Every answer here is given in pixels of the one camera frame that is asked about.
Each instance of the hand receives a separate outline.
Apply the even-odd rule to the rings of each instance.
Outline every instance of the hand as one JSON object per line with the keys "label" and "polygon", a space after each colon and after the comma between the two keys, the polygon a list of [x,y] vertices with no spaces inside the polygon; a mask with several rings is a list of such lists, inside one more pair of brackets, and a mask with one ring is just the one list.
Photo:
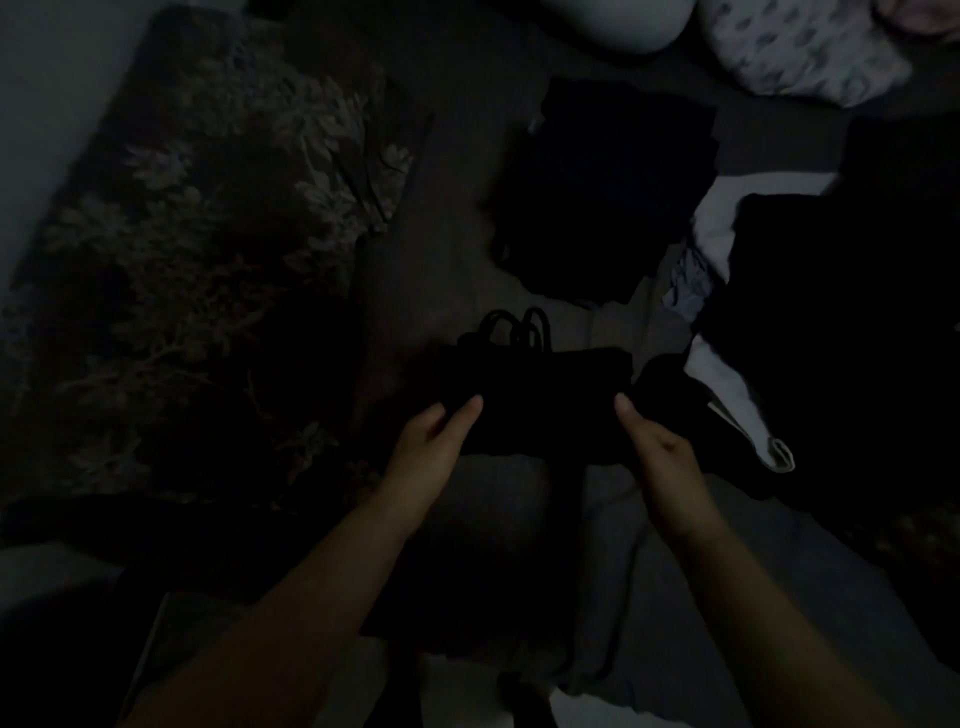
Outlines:
{"label": "hand", "polygon": [[616,396],[613,408],[634,444],[647,510],[671,549],[686,554],[730,533],[693,447],[663,425],[645,419],[624,394]]}
{"label": "hand", "polygon": [[444,489],[470,428],[480,417],[483,399],[469,400],[441,427],[446,415],[439,402],[407,423],[394,447],[375,504],[413,533]]}

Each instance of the person's left hand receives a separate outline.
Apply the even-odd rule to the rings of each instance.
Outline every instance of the person's left hand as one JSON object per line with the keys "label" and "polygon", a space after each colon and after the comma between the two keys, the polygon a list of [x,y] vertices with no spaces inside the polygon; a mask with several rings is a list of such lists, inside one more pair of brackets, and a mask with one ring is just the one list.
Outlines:
{"label": "person's left hand", "polygon": [[446,415],[439,402],[407,423],[394,447],[374,499],[413,533],[444,489],[470,428],[480,417],[483,399],[469,400],[441,427]]}

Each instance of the white pillow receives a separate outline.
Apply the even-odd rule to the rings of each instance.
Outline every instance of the white pillow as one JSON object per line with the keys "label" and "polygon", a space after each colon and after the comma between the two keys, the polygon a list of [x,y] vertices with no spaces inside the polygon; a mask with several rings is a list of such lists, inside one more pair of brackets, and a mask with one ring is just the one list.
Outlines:
{"label": "white pillow", "polygon": [[753,93],[862,104],[910,77],[870,0],[701,0],[704,36]]}
{"label": "white pillow", "polygon": [[618,53],[653,53],[686,26],[695,0],[543,0],[578,33]]}

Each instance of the pink fabric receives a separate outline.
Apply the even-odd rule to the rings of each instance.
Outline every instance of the pink fabric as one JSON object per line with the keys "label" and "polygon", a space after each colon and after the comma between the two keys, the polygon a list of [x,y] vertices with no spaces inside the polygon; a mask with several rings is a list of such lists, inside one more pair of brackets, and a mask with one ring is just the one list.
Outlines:
{"label": "pink fabric", "polygon": [[960,0],[874,0],[874,7],[907,33],[960,39]]}

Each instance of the forearm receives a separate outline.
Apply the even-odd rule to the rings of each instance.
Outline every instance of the forearm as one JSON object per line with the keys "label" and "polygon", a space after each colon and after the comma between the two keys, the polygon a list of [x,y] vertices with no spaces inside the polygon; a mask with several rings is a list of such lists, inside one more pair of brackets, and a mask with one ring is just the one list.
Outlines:
{"label": "forearm", "polygon": [[905,725],[732,533],[694,549],[682,563],[756,726]]}
{"label": "forearm", "polygon": [[410,532],[382,501],[354,510],[128,725],[309,725]]}

